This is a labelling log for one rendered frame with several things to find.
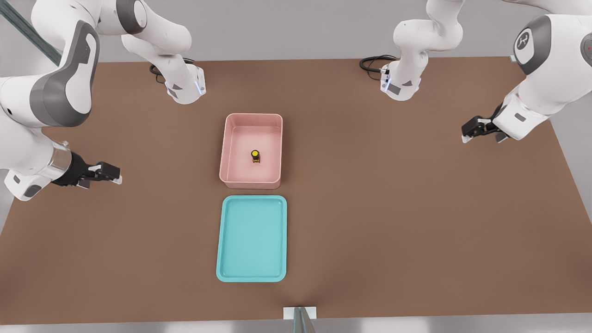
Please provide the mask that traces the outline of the pink plastic box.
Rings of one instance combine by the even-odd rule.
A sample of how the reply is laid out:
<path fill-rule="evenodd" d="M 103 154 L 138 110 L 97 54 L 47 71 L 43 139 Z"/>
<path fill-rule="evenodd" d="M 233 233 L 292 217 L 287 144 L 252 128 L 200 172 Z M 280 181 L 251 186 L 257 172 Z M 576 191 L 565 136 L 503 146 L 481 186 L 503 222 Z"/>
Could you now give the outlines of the pink plastic box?
<path fill-rule="evenodd" d="M 252 150 L 261 154 L 253 163 Z M 219 178 L 228 188 L 275 190 L 281 183 L 283 118 L 233 113 L 225 120 Z"/>

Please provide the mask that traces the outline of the pale blue-green tray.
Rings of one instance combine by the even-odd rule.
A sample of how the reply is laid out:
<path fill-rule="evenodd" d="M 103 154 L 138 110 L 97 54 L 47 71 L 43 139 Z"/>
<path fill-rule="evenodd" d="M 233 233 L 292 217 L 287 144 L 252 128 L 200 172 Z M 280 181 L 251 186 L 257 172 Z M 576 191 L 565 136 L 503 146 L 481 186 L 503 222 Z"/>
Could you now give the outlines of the pale blue-green tray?
<path fill-rule="evenodd" d="M 287 200 L 232 195 L 222 203 L 216 276 L 225 283 L 276 283 L 287 274 Z"/>

